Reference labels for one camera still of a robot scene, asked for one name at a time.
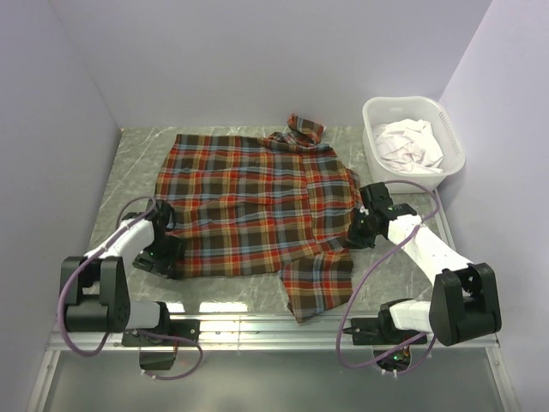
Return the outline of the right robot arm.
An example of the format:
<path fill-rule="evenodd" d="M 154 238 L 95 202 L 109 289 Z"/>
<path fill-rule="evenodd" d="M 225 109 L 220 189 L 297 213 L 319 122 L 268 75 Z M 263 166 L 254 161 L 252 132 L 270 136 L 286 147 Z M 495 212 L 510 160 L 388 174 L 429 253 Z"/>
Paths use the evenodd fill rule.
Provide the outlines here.
<path fill-rule="evenodd" d="M 379 236 L 405 252 L 432 285 L 428 301 L 404 298 L 383 304 L 366 332 L 375 344 L 433 335 L 452 346 L 502 328 L 495 272 L 474 264 L 444 243 L 407 203 L 395 203 L 385 183 L 361 188 L 363 206 L 348 231 L 352 248 L 372 248 Z"/>

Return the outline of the white shirt in basket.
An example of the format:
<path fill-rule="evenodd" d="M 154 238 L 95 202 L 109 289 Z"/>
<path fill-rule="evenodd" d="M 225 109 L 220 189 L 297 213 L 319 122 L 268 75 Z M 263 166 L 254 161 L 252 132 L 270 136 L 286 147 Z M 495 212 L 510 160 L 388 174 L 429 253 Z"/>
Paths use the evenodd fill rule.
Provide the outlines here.
<path fill-rule="evenodd" d="M 403 119 L 372 129 L 377 153 L 390 169 L 407 174 L 441 173 L 443 151 L 431 123 Z"/>

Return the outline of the black box under rail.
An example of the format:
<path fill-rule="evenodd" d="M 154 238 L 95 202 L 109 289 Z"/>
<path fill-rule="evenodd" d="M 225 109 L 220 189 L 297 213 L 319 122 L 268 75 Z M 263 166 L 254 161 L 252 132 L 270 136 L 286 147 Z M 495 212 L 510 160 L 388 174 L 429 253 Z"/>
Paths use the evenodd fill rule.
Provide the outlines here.
<path fill-rule="evenodd" d="M 161 350 L 141 350 L 139 366 L 144 371 L 169 371 L 173 368 L 178 354 L 178 345 L 162 347 Z"/>

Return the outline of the aluminium rail frame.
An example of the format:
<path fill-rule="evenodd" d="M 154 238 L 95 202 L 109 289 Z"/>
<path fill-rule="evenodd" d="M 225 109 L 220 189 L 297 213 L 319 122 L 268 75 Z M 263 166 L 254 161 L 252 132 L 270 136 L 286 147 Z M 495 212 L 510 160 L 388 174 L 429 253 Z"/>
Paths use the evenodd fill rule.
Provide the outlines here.
<path fill-rule="evenodd" d="M 138 348 L 113 336 L 97 357 L 47 343 L 31 411 L 517 411 L 496 336 L 416 346 L 414 371 L 363 367 L 371 349 L 335 335 L 341 310 L 298 324 L 275 276 L 172 282 L 128 274 L 136 300 L 200 321 L 201 347 L 179 351 L 172 382 L 141 375 Z"/>

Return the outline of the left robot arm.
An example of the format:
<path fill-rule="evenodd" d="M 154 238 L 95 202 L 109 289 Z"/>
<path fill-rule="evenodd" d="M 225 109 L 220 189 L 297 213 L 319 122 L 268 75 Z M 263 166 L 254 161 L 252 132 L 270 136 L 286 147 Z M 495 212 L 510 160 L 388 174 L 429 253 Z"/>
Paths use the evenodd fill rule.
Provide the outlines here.
<path fill-rule="evenodd" d="M 127 273 L 139 269 L 175 279 L 184 241 L 171 235 L 176 216 L 166 201 L 150 198 L 147 209 L 120 217 L 115 231 L 82 257 L 68 257 L 61 266 L 59 314 L 67 332 L 119 333 L 142 329 L 153 345 L 172 337 L 172 322 L 162 305 L 133 301 Z"/>

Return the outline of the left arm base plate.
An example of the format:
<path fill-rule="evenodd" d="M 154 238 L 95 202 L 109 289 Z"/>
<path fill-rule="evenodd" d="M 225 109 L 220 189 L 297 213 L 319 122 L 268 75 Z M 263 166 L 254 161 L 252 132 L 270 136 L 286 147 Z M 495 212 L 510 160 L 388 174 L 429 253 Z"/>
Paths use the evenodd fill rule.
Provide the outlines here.
<path fill-rule="evenodd" d="M 168 339 L 169 336 L 184 338 L 192 342 L 198 342 L 200 321 L 197 319 L 169 320 L 163 325 L 153 329 L 145 329 L 145 334 L 139 331 L 126 331 L 123 333 L 121 345 L 130 348 L 145 347 L 169 347 L 180 346 L 180 341 Z"/>

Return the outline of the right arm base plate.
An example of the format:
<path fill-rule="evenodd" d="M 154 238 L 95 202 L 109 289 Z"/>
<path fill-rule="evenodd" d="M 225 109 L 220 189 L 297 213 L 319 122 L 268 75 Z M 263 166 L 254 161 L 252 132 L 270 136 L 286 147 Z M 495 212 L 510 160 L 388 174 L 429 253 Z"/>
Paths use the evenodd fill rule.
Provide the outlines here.
<path fill-rule="evenodd" d="M 390 346 L 404 342 L 425 344 L 427 337 L 416 330 L 399 330 L 393 322 L 380 318 L 352 318 L 340 336 L 349 335 L 355 346 Z"/>

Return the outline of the plaid long sleeve shirt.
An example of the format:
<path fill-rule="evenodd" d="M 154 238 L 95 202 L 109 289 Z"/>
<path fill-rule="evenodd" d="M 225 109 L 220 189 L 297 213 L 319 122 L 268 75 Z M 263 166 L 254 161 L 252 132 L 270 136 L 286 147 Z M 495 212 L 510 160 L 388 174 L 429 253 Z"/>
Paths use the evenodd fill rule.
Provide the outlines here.
<path fill-rule="evenodd" d="M 185 243 L 176 276 L 276 274 L 300 323 L 346 304 L 359 179 L 323 132 L 291 116 L 266 137 L 177 135 L 155 183 Z"/>

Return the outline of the white plastic basket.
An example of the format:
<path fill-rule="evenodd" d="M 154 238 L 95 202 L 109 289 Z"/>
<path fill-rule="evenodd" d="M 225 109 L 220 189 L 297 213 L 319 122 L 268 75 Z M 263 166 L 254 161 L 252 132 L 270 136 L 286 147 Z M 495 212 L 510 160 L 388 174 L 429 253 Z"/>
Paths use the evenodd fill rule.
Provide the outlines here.
<path fill-rule="evenodd" d="M 421 96 L 375 97 L 363 106 L 365 155 L 371 178 L 392 193 L 419 193 L 457 174 L 466 157 L 448 113 Z"/>

